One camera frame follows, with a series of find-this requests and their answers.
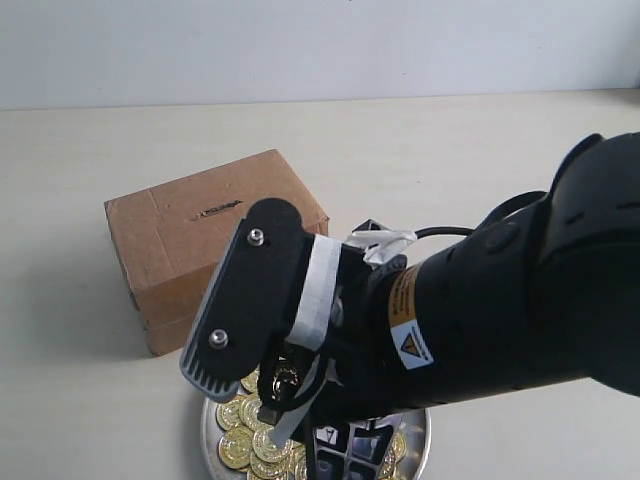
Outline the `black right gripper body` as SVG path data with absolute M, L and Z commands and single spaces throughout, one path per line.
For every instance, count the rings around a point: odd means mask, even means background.
M 299 440 L 310 479 L 373 479 L 400 417 L 379 372 L 371 319 L 374 291 L 406 265 L 414 234 L 305 234 L 269 273 L 283 305 L 261 359 L 262 417 L 271 440 Z

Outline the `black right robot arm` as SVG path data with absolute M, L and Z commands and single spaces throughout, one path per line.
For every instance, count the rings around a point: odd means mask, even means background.
M 581 378 L 637 395 L 638 135 L 585 138 L 416 265 L 309 273 L 288 342 L 314 353 L 300 390 L 261 393 L 311 479 L 373 478 L 405 411 Z

